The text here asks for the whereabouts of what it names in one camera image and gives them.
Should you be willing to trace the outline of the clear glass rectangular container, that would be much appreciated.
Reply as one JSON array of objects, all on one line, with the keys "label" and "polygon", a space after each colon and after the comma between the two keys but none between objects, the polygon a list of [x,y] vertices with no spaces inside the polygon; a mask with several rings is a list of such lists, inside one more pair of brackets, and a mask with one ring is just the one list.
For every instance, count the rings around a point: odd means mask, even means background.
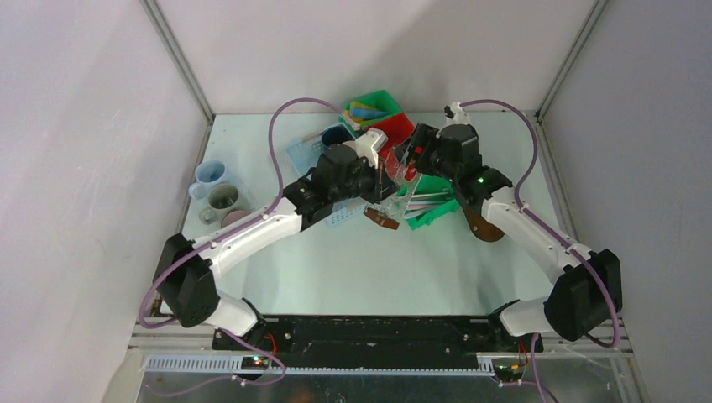
[{"label": "clear glass rectangular container", "polygon": [[406,152],[401,146],[392,147],[385,158],[385,172],[396,184],[412,182],[418,176],[416,168],[407,162]]}]

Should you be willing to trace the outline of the glass jar with brown lid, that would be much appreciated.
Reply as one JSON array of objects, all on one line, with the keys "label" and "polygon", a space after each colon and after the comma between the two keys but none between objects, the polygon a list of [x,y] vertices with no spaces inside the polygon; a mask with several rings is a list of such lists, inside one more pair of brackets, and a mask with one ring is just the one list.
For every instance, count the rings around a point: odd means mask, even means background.
[{"label": "glass jar with brown lid", "polygon": [[416,193],[419,180],[408,181],[391,196],[376,204],[368,204],[363,214],[372,223],[389,230],[397,230],[405,220],[406,208]]}]

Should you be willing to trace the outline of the green bin with toothbrushes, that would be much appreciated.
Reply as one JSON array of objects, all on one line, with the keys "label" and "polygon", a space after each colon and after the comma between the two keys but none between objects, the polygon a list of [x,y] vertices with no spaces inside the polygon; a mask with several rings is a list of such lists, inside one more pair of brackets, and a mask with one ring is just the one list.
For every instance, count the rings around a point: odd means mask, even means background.
[{"label": "green bin with toothbrushes", "polygon": [[[460,208],[460,206],[458,201],[454,197],[452,184],[448,180],[431,175],[421,175],[415,194],[435,193],[441,191],[446,191],[452,194],[453,198],[441,201],[411,201],[408,207],[406,208],[406,212],[409,210],[419,210],[436,206],[442,206],[442,208],[447,212],[446,214],[456,212]],[[411,230],[417,230],[420,227],[432,224],[438,218],[439,217],[437,217],[436,219],[431,219],[428,216],[423,216],[422,219],[405,219],[405,221]]]}]

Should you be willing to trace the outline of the light blue plastic basket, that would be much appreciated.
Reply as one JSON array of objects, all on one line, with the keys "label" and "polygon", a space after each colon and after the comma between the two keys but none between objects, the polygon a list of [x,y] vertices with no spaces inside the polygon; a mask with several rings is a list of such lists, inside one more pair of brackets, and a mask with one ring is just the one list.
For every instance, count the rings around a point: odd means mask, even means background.
[{"label": "light blue plastic basket", "polygon": [[[286,147],[286,155],[298,176],[305,175],[310,168],[315,167],[318,158],[327,149],[327,146],[322,143],[321,137],[320,133],[314,133],[297,139]],[[334,205],[332,214],[323,221],[326,226],[333,228],[361,215],[364,209],[365,202],[361,199],[341,201]]]}]

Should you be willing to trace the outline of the pink ceramic mug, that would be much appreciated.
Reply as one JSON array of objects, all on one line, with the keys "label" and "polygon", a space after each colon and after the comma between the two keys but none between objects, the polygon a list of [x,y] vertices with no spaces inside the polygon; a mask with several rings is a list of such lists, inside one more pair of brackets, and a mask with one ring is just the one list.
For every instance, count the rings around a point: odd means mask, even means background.
[{"label": "pink ceramic mug", "polygon": [[248,217],[251,214],[250,211],[246,210],[234,210],[225,215],[225,217],[221,221],[221,228],[228,227],[243,218]]}]

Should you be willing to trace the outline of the grey ceramic mug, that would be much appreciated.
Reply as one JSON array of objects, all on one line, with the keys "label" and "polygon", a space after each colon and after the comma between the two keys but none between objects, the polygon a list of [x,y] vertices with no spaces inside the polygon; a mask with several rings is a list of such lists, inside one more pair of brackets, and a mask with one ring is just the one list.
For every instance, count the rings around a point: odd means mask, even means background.
[{"label": "grey ceramic mug", "polygon": [[200,211],[199,220],[205,225],[222,222],[223,219],[238,209],[239,189],[229,183],[215,186],[207,197],[207,207]]}]

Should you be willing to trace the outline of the light blue ceramic mug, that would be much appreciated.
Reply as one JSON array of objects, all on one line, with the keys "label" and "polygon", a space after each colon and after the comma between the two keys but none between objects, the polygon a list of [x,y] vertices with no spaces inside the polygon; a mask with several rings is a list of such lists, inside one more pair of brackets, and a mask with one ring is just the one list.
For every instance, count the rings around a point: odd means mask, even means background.
[{"label": "light blue ceramic mug", "polygon": [[206,160],[200,163],[195,172],[195,182],[188,188],[188,194],[193,200],[201,200],[228,175],[228,168],[221,160]]}]

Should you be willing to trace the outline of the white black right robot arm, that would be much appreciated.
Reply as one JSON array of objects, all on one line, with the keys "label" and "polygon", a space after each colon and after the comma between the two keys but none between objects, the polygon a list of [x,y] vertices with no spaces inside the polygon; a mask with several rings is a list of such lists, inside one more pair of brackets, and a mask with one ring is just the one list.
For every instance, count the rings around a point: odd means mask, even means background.
[{"label": "white black right robot arm", "polygon": [[621,311],[619,258],[608,249],[593,251],[538,217],[507,176],[483,164],[472,125],[419,123],[402,147],[409,166],[451,183],[478,238],[508,236],[552,283],[547,297],[495,311],[488,329],[494,348],[509,351],[523,335],[544,332],[576,341]]}]

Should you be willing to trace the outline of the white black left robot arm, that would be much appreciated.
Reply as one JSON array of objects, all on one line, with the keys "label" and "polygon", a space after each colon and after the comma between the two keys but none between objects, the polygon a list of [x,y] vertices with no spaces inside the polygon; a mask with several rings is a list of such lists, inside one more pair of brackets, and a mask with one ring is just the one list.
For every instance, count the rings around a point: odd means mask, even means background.
[{"label": "white black left robot arm", "polygon": [[289,184],[267,207],[190,241],[178,233],[162,251],[155,291],[183,327],[209,324],[233,334],[245,349],[265,339],[261,316],[246,299],[220,296],[216,281],[237,263],[330,216],[335,204],[354,198],[378,203],[396,190],[380,161],[380,135],[336,144],[315,167]]}]

